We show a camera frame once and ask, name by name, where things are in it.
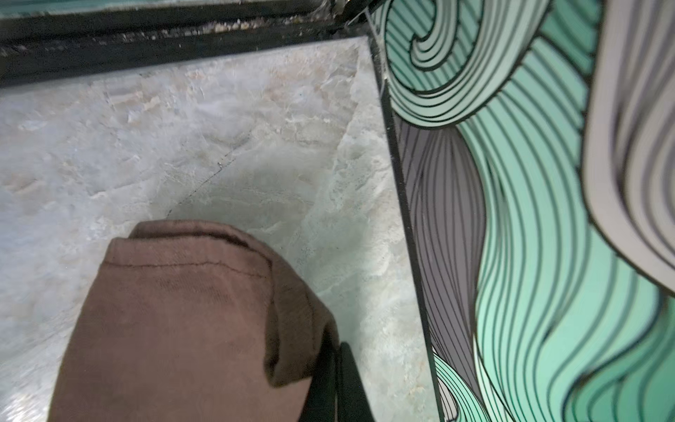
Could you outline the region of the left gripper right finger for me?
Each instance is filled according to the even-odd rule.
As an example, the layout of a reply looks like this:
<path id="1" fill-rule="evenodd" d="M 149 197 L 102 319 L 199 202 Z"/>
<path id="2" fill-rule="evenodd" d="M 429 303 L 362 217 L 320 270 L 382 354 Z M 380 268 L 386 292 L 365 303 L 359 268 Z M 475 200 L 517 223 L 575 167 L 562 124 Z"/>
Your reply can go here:
<path id="1" fill-rule="evenodd" d="M 337 353 L 337 421 L 374 422 L 353 351 L 346 342 Z"/>

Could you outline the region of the brown trousers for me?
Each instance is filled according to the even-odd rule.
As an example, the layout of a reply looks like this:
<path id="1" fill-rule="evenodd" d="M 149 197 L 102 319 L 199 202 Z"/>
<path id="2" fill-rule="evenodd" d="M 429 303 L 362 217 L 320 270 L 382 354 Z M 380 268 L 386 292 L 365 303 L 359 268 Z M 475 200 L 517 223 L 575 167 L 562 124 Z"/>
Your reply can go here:
<path id="1" fill-rule="evenodd" d="M 107 248 L 49 419 L 295 421 L 337 330 L 256 238 L 219 223 L 139 223 Z"/>

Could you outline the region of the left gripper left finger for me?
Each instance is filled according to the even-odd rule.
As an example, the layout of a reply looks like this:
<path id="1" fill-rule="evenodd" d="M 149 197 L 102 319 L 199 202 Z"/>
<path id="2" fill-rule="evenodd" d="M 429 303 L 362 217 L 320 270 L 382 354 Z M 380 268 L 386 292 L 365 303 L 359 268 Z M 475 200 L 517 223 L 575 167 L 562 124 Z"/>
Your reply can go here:
<path id="1" fill-rule="evenodd" d="M 322 344 L 299 422 L 335 422 L 337 369 L 332 343 Z"/>

